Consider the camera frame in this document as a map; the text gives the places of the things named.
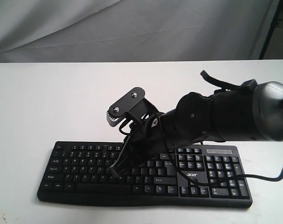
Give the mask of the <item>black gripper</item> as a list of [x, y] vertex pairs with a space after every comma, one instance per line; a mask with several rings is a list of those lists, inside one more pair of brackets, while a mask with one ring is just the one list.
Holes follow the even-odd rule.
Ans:
[[162, 129], [162, 114], [155, 112], [145, 123], [142, 132], [132, 133], [125, 138], [119, 157], [109, 167], [110, 174], [117, 174], [117, 177], [120, 177], [127, 170], [169, 151], [166, 135]]

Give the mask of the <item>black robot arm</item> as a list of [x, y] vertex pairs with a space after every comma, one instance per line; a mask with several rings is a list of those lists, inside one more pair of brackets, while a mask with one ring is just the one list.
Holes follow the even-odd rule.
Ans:
[[234, 85], [205, 71], [201, 76], [216, 91], [207, 97], [190, 92], [169, 112], [160, 112], [141, 87], [109, 107], [110, 126], [130, 127], [119, 158], [110, 166], [114, 176], [160, 153], [198, 142], [283, 141], [283, 84], [251, 79]]

